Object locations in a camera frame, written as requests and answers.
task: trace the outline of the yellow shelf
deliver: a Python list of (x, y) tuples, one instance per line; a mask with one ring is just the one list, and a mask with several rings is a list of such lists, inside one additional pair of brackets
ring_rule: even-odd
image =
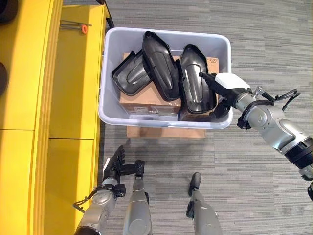
[(72, 204), (92, 186), (93, 140), (50, 139), (45, 189), (45, 235), (71, 235), (82, 217)]
[[(88, 34), (59, 33), (61, 12), (64, 20), (92, 23)], [(68, 234), (78, 223), (71, 204), (90, 193), (97, 176), (108, 16), (103, 5), (20, 0), (16, 18), (0, 26), (0, 62), (9, 75), (0, 96), (0, 234), (52, 234), (58, 223), (57, 233)]]
[(87, 35), (60, 31), (52, 92), (45, 234), (73, 234), (82, 217), (72, 204), (96, 185), (98, 96), (105, 6), (64, 6), (62, 20), (90, 23)]
[(90, 23), (88, 34), (60, 31), (50, 138), (94, 139), (106, 20), (105, 6), (63, 7), (62, 20)]

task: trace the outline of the brown cardboard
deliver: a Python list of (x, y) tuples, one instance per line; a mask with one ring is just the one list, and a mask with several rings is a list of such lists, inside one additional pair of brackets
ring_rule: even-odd
[(203, 129), (127, 127), (128, 138), (205, 138)]
[[(212, 57), (207, 57), (207, 66), (209, 69), (209, 73), (219, 73), (219, 59), (218, 58), (212, 58)], [(204, 114), (191, 114), (188, 112), (187, 107), (183, 107), (180, 111), (180, 121), (203, 121), (205, 120), (206, 117), (212, 112), (214, 109), (204, 113)]]

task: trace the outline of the storage bin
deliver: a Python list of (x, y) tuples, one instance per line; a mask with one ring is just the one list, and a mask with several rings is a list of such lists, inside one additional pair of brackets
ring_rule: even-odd
[(142, 48), (142, 38), (146, 31), (155, 32), (171, 49), (173, 56), (180, 56), (187, 44), (195, 44), (206, 57), (219, 59), (219, 71), (231, 72), (231, 49), (229, 40), (222, 35), (177, 32), (167, 30), (152, 30), (142, 28), (110, 29), (105, 37), (104, 58), (101, 72), (99, 97), (99, 116), (107, 124), (141, 126), (141, 127), (179, 127), (200, 129), (223, 129), (232, 121), (230, 109), (227, 116), (216, 122), (163, 121), (134, 119), (119, 103), (120, 90), (114, 84), (112, 71), (123, 61), (123, 54), (137, 53)]

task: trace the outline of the black plastic cover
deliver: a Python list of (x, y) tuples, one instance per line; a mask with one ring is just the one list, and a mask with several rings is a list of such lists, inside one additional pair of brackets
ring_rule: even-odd
[(216, 106), (216, 94), (200, 72), (208, 73), (206, 57), (196, 45), (188, 44), (180, 57), (182, 94), (188, 111), (193, 114), (208, 112)]
[(133, 96), (147, 86), (151, 79), (145, 71), (142, 51), (136, 55), (132, 51), (126, 59), (112, 72), (112, 78), (119, 89)]
[(149, 76), (166, 101), (180, 97), (179, 71), (169, 46), (155, 33), (147, 31), (143, 36), (142, 54), (148, 65)]

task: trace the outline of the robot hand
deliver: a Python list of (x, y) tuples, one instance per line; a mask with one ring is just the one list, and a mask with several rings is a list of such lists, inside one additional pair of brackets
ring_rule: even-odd
[[(242, 112), (237, 124), (241, 129), (253, 128), (259, 131), (267, 144), (299, 168), (304, 180), (313, 180), (313, 139), (287, 120), (283, 112), (287, 105), (300, 95), (296, 89), (274, 98), (261, 87), (253, 93), (245, 81), (232, 73), (200, 73), (199, 76), (224, 98), (221, 105), (231, 106)], [(287, 98), (289, 100), (283, 109), (274, 106), (274, 102)], [(313, 200), (312, 191), (313, 184), (308, 188), (309, 196)]]
[[(74, 235), (104, 234), (117, 198), (124, 197), (126, 194), (125, 185), (120, 183), (121, 175), (136, 174), (136, 177), (143, 175), (145, 162), (137, 160), (134, 164), (124, 165), (124, 152), (121, 145), (105, 163), (102, 184), (96, 187), (88, 197), (73, 204), (76, 209), (84, 213)], [(91, 205), (87, 210), (83, 210), (81, 205), (89, 199), (91, 199)]]

